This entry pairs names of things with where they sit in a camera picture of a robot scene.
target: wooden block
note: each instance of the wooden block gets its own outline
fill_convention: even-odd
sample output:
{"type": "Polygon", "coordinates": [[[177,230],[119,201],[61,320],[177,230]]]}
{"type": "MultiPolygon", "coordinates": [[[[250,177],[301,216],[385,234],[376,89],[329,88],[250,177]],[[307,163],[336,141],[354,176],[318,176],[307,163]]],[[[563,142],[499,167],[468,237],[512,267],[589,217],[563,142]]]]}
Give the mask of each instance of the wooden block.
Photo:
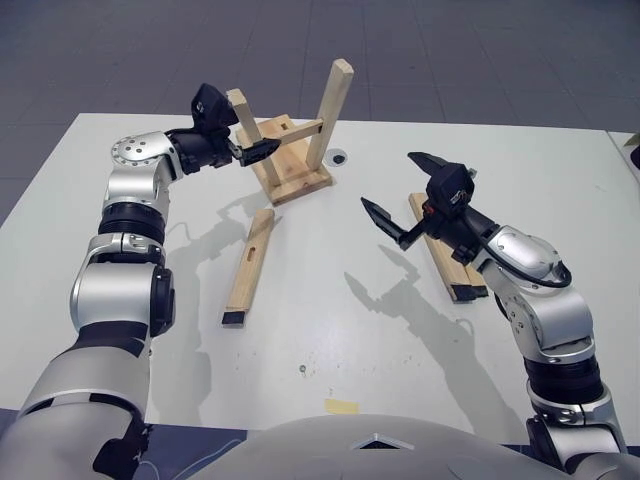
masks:
{"type": "Polygon", "coordinates": [[[306,163],[310,170],[316,170],[322,164],[322,158],[331,140],[333,127],[335,127],[342,105],[347,98],[351,80],[353,80],[353,67],[340,58],[334,60],[329,73],[329,80],[320,102],[317,118],[324,122],[319,135],[311,139],[311,145],[306,156],[306,163]]]}
{"type": "MultiPolygon", "coordinates": [[[[249,108],[249,103],[242,91],[239,88],[229,90],[227,92],[227,98],[229,99],[229,102],[231,102],[231,106],[236,112],[238,120],[240,120],[240,125],[242,125],[242,128],[247,133],[247,140],[242,147],[250,147],[254,143],[262,140],[263,137],[260,135],[258,125],[256,125],[256,119],[254,118],[251,108],[249,108]]],[[[271,185],[280,185],[280,179],[278,178],[278,174],[273,166],[273,160],[271,157],[265,158],[261,163],[269,183],[271,185]]]]}
{"type": "Polygon", "coordinates": [[[322,130],[322,124],[323,122],[320,119],[309,120],[302,125],[295,125],[293,128],[288,128],[287,126],[285,130],[271,134],[269,138],[280,140],[280,146],[288,145],[298,140],[302,140],[303,138],[320,133],[322,130]]]}
{"type": "MultiPolygon", "coordinates": [[[[288,115],[280,115],[260,122],[258,128],[263,137],[274,138],[276,135],[280,135],[283,130],[294,130],[295,125],[288,115]]],[[[244,129],[238,130],[236,136],[241,145],[248,141],[244,129]]],[[[305,162],[308,149],[309,144],[303,138],[281,146],[271,156],[276,174],[280,179],[280,185],[272,185],[269,182],[267,172],[262,165],[263,162],[251,166],[273,205],[280,205],[315,192],[333,182],[331,175],[323,165],[320,165],[315,171],[309,169],[305,162]]]]}
{"type": "Polygon", "coordinates": [[[264,256],[267,253],[269,235],[273,229],[274,211],[263,209],[256,212],[242,260],[236,273],[231,296],[222,319],[223,324],[242,324],[244,314],[251,307],[253,295],[258,285],[264,256]]]}
{"type": "MultiPolygon", "coordinates": [[[[424,193],[409,195],[409,203],[417,220],[422,220],[422,204],[427,201],[424,193]]],[[[471,267],[456,262],[453,250],[444,242],[423,235],[431,256],[440,272],[440,277],[454,302],[470,301],[479,296],[487,296],[488,291],[482,276],[471,267]]]]}

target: black band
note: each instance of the black band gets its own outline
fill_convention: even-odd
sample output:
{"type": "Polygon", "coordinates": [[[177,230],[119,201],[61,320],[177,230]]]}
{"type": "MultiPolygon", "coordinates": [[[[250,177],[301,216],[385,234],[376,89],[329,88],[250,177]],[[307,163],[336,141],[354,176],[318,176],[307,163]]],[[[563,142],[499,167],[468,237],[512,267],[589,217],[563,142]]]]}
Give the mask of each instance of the black band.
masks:
{"type": "Polygon", "coordinates": [[[157,210],[139,203],[119,202],[104,209],[98,233],[134,233],[163,244],[164,227],[157,210]]]}
{"type": "Polygon", "coordinates": [[[139,357],[146,337],[147,326],[144,323],[126,321],[90,323],[80,328],[76,343],[62,353],[87,347],[114,347],[139,357]]]}
{"type": "Polygon", "coordinates": [[[568,365],[543,364],[524,359],[531,389],[555,403],[580,404],[597,400],[604,393],[595,356],[568,365]]]}

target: white table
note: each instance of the white table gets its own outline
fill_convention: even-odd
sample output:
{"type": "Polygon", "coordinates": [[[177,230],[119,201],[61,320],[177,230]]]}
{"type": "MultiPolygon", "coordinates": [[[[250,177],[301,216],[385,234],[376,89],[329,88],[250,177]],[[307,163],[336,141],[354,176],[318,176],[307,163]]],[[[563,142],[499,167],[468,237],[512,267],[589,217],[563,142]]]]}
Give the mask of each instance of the white table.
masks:
{"type": "MultiPolygon", "coordinates": [[[[46,363],[75,340],[68,294],[97,230],[112,143],[189,125],[178,116],[80,115],[6,220],[0,407],[20,408],[46,363]]],[[[493,300],[452,304],[423,242],[400,252],[360,204],[365,195],[413,224],[407,196],[427,177],[405,154],[423,150],[476,168],[477,209],[558,248],[593,312],[626,439],[640,443],[640,203],[605,132],[340,122],[331,146],[349,160],[332,169],[335,186],[276,209],[242,330],[220,319],[266,196],[238,165],[172,186],[166,247],[178,312],[153,344],[148,421],[264,429],[322,415],[334,398],[358,402],[361,413],[527,443],[522,359],[493,300]]]]}

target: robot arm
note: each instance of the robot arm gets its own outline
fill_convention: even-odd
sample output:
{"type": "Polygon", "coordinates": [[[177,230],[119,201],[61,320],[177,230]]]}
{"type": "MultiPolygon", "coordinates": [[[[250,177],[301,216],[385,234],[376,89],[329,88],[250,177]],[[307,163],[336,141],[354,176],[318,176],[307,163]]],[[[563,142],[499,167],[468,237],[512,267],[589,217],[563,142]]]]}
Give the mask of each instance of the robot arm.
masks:
{"type": "Polygon", "coordinates": [[[153,337],[174,320],[171,271],[163,248],[169,185],[236,158],[242,166],[279,146],[241,149],[228,139],[238,122],[227,99],[202,85],[194,127],[126,137],[111,150],[98,235],[74,283],[75,343],[54,358],[0,442],[0,478],[131,478],[147,447],[144,423],[153,337]]]}
{"type": "Polygon", "coordinates": [[[573,473],[591,454],[626,453],[611,393],[600,380],[591,313],[558,252],[470,207],[475,172],[425,153],[409,157],[431,175],[422,221],[407,232],[381,207],[362,202],[403,250],[422,234],[441,239],[494,291],[524,357],[536,412],[527,430],[536,456],[573,473]]]}

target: floor tile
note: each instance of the floor tile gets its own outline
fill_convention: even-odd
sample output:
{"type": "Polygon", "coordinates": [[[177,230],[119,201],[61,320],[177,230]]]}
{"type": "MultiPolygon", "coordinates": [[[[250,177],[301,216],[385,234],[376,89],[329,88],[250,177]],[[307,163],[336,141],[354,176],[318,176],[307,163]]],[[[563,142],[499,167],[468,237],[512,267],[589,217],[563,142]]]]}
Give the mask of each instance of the floor tile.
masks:
{"type": "Polygon", "coordinates": [[[311,3],[310,0],[263,2],[249,45],[305,51],[311,3]]]}
{"type": "Polygon", "coordinates": [[[553,68],[574,94],[622,96],[627,93],[618,74],[597,60],[554,63],[553,68]]]}
{"type": "Polygon", "coordinates": [[[244,52],[227,52],[211,47],[205,53],[201,46],[187,51],[178,63],[178,69],[169,77],[171,83],[202,83],[234,85],[237,83],[244,52]]]}
{"type": "Polygon", "coordinates": [[[378,121],[443,122],[434,87],[371,86],[371,118],[378,121]]]}
{"type": "Polygon", "coordinates": [[[493,66],[506,89],[539,92],[564,92],[565,84],[544,60],[519,61],[492,59],[493,66]]]}
{"type": "Polygon", "coordinates": [[[484,49],[473,28],[448,25],[423,26],[422,39],[430,59],[483,57],[484,49]]]}
{"type": "Polygon", "coordinates": [[[15,123],[38,96],[37,88],[0,88],[0,124],[15,123]]]}
{"type": "Polygon", "coordinates": [[[354,83],[368,83],[367,65],[364,54],[359,55],[333,55],[311,56],[307,55],[304,62],[303,83],[323,83],[329,77],[331,64],[334,60],[343,58],[353,67],[354,83]]]}
{"type": "Polygon", "coordinates": [[[304,56],[304,52],[298,49],[250,47],[240,67],[239,81],[262,79],[269,84],[301,81],[304,56]]]}
{"type": "Polygon", "coordinates": [[[161,47],[153,50],[131,49],[120,62],[110,82],[119,86],[143,86],[155,78],[172,78],[180,64],[161,47]]]}
{"type": "Polygon", "coordinates": [[[500,87],[500,80],[483,54],[472,58],[431,58],[436,85],[449,87],[500,87]]]}
{"type": "Polygon", "coordinates": [[[588,128],[586,118],[567,93],[507,91],[507,97],[524,125],[588,128]]]}
{"type": "Polygon", "coordinates": [[[349,4],[314,3],[309,24],[307,54],[364,52],[362,9],[349,4]]]}
{"type": "Polygon", "coordinates": [[[0,227],[30,182],[24,178],[0,178],[0,227]]]}
{"type": "Polygon", "coordinates": [[[154,113],[169,87],[169,83],[146,86],[118,87],[108,85],[89,107],[96,113],[154,113]]]}
{"type": "Polygon", "coordinates": [[[398,52],[367,52],[371,85],[432,85],[433,74],[422,47],[398,52]]]}
{"type": "Polygon", "coordinates": [[[67,130],[67,125],[6,127],[0,142],[0,178],[31,179],[67,130]]]}
{"type": "MultiPolygon", "coordinates": [[[[316,118],[324,93],[324,82],[306,83],[302,86],[300,98],[300,118],[316,118]]],[[[352,83],[345,104],[340,112],[340,120],[371,120],[369,86],[352,83]]]]}
{"type": "Polygon", "coordinates": [[[640,131],[640,106],[630,98],[575,95],[589,126],[618,132],[640,131]]]}
{"type": "Polygon", "coordinates": [[[517,124],[502,90],[438,87],[445,119],[449,123],[517,124]]]}
{"type": "Polygon", "coordinates": [[[68,125],[78,113],[88,111],[105,88],[105,85],[45,87],[19,118],[19,123],[68,125]]]}

